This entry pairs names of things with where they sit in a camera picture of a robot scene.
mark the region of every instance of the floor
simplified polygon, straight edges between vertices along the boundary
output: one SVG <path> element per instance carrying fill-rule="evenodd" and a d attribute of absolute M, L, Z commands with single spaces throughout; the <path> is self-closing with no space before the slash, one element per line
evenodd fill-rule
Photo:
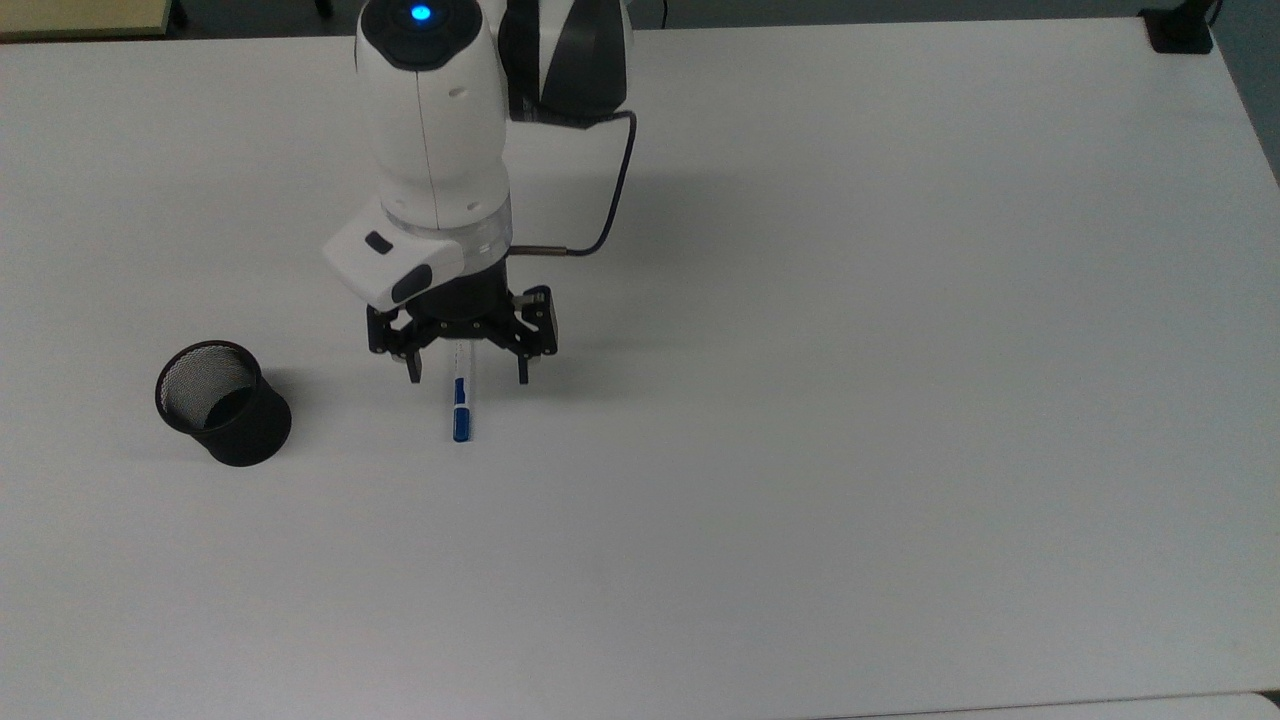
<path fill-rule="evenodd" d="M 742 27 L 1073 17 L 1133 17 L 1175 0 L 668 0 L 667 27 Z M 1215 35 L 1280 178 L 1280 1 L 1224 0 Z M 312 0 L 182 0 L 184 29 L 170 37 L 352 35 L 362 0 L 333 0 L 323 19 Z M 634 0 L 636 28 L 655 28 L 662 0 Z"/>

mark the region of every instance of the black button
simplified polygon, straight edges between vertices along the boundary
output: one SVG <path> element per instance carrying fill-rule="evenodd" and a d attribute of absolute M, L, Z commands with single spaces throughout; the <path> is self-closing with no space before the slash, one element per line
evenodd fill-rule
<path fill-rule="evenodd" d="M 392 247 L 394 247 L 390 242 L 387 242 L 385 237 L 378 234 L 376 232 L 371 232 L 365 236 L 365 245 L 372 247 L 379 255 L 387 255 L 392 251 Z"/>
<path fill-rule="evenodd" d="M 449 46 L 435 37 L 394 36 L 387 38 L 387 51 L 406 65 L 435 69 L 449 54 Z"/>
<path fill-rule="evenodd" d="M 365 35 L 381 35 L 387 29 L 385 10 L 380 6 L 369 6 L 360 15 L 360 24 L 365 28 Z"/>
<path fill-rule="evenodd" d="M 429 13 L 428 17 L 421 20 L 415 18 L 415 8 L 419 9 L 419 13 L 425 9 Z M 434 29 L 449 19 L 449 3 L 445 0 L 399 0 L 392 10 L 392 18 L 396 24 L 410 32 Z"/>
<path fill-rule="evenodd" d="M 396 304 L 404 302 L 429 287 L 431 287 L 431 268 L 419 265 L 396 282 L 392 287 L 392 301 Z"/>

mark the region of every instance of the blue marker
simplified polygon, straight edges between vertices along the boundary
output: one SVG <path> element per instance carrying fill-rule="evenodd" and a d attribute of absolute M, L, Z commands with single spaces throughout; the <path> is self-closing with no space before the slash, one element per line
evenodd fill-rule
<path fill-rule="evenodd" d="M 453 442 L 471 439 L 471 354 L 475 341 L 460 340 L 453 351 Z"/>

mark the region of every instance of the black cable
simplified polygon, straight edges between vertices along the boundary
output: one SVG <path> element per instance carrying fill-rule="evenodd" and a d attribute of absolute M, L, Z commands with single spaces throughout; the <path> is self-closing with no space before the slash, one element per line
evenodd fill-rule
<path fill-rule="evenodd" d="M 612 120 L 621 120 L 626 118 L 631 122 L 631 129 L 627 132 L 627 149 L 622 151 L 622 165 L 618 167 L 618 183 L 613 187 L 613 200 L 609 202 L 609 215 L 604 219 L 604 229 L 600 231 L 600 237 L 596 238 L 595 243 L 584 250 L 576 250 L 571 247 L 556 247 L 549 245 L 513 245 L 508 251 L 511 255 L 556 255 L 556 256 L 570 256 L 570 258 L 586 258 L 594 254 L 596 250 L 604 245 L 604 241 L 609 237 L 609 229 L 613 227 L 613 217 L 618 211 L 618 200 L 622 199 L 622 186 L 627 182 L 627 167 L 631 165 L 631 149 L 636 143 L 636 114 L 631 110 L 622 110 L 613 113 L 612 115 L 604 115 L 599 118 L 598 122 L 608 123 Z"/>

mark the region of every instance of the pen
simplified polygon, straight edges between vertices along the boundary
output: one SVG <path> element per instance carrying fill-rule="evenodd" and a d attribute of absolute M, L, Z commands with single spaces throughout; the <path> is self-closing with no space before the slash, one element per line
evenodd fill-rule
<path fill-rule="evenodd" d="M 460 340 L 453 351 L 453 442 L 471 439 L 471 354 L 475 341 Z"/>

